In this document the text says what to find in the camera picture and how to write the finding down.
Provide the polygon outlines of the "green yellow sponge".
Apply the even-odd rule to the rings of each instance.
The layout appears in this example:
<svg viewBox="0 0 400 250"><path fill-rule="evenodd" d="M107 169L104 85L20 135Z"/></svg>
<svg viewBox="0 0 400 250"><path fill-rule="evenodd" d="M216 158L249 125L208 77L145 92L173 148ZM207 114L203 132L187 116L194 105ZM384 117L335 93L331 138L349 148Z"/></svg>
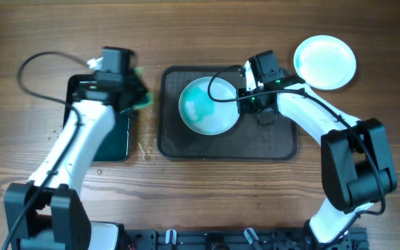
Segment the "green yellow sponge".
<svg viewBox="0 0 400 250"><path fill-rule="evenodd" d="M144 81L142 80L143 68L136 67L133 69L132 83L133 83L133 97L132 107L136 110L146 108L153 103L152 92L148 90Z"/></svg>

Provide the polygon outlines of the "white plate top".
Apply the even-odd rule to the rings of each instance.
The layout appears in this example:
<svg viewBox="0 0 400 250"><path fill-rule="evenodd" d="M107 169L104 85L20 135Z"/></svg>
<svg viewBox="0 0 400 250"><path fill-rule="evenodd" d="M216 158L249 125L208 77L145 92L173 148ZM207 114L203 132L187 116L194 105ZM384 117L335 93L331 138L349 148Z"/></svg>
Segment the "white plate top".
<svg viewBox="0 0 400 250"><path fill-rule="evenodd" d="M316 35L304 40L294 52L293 65L307 84L319 90L344 87L357 69L352 49L330 35Z"/></svg>

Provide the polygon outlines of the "white plate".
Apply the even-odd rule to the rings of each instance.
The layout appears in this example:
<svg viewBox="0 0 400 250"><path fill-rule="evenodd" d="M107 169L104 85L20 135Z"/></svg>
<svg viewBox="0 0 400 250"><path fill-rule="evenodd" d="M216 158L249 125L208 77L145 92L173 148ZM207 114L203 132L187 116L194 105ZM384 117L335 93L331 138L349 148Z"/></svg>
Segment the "white plate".
<svg viewBox="0 0 400 250"><path fill-rule="evenodd" d="M293 65L307 84L319 90L344 87L357 69L352 49L330 35L316 35L304 40L294 52Z"/></svg>
<svg viewBox="0 0 400 250"><path fill-rule="evenodd" d="M202 135L219 135L239 120L236 89L221 78L201 77L189 83L178 101L178 111L188 128Z"/></svg>

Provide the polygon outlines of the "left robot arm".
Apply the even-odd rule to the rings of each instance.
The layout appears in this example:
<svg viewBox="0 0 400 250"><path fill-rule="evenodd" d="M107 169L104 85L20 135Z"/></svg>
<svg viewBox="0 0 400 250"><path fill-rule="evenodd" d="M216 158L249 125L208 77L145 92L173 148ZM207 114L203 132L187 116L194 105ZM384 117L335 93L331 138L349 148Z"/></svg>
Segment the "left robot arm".
<svg viewBox="0 0 400 250"><path fill-rule="evenodd" d="M62 133L26 183L11 183L4 196L8 235L4 249L134 249L123 224L93 222L80 199L81 186L99 147L125 111L148 106L151 95L136 69L131 49L104 47L101 57L70 59L93 71L64 100L28 89L26 59L17 72L19 88L68 110Z"/></svg>

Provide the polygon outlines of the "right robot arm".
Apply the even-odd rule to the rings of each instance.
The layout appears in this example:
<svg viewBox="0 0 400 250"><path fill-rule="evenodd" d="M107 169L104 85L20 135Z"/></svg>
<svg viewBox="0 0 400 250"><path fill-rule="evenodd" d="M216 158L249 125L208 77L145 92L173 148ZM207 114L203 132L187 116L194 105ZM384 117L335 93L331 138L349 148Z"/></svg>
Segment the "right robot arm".
<svg viewBox="0 0 400 250"><path fill-rule="evenodd" d="M357 219L385 212L385 197L396 190L397 175L380 121L338 110L300 76L279 67L273 51L250 57L241 75L246 83L238 92L241 106L291 119L320 146L326 198L304 224L302 249L333 247Z"/></svg>

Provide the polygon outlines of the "black water tray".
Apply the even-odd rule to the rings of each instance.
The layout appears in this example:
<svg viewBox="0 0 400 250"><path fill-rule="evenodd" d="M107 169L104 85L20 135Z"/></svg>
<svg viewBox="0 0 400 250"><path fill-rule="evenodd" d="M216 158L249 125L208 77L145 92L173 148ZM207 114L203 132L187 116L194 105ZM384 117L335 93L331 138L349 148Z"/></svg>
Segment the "black water tray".
<svg viewBox="0 0 400 250"><path fill-rule="evenodd" d="M81 82L91 81L90 74L77 74L69 78L65 101L72 103L72 94ZM131 128L131 116L129 112L116 115L116 124L113 130L107 134L97 153L95 162L119 162L125 161L129 153L129 135Z"/></svg>

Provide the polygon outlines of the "brown serving tray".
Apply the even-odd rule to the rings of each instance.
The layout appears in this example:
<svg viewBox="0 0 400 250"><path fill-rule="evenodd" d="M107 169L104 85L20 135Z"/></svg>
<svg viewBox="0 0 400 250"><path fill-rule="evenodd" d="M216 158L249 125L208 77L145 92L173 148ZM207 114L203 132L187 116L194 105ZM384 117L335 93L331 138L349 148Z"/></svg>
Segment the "brown serving tray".
<svg viewBox="0 0 400 250"><path fill-rule="evenodd" d="M194 132L182 121L178 100L192 81L213 76L224 66L176 65L162 74L159 98L157 148L178 160L289 160L299 149L299 129L279 115L273 124L261 126L256 114L245 115L219 135Z"/></svg>

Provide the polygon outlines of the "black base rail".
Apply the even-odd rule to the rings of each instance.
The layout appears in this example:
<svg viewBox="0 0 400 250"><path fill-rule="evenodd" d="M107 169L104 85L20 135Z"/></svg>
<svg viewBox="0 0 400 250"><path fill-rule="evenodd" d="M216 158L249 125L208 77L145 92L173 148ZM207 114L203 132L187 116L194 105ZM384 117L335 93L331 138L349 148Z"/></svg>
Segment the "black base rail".
<svg viewBox="0 0 400 250"><path fill-rule="evenodd" d="M244 231L156 231L134 230L126 232L129 249L149 250L212 250L212 249L300 249L301 228L275 228L256 230L256 239L247 239Z"/></svg>

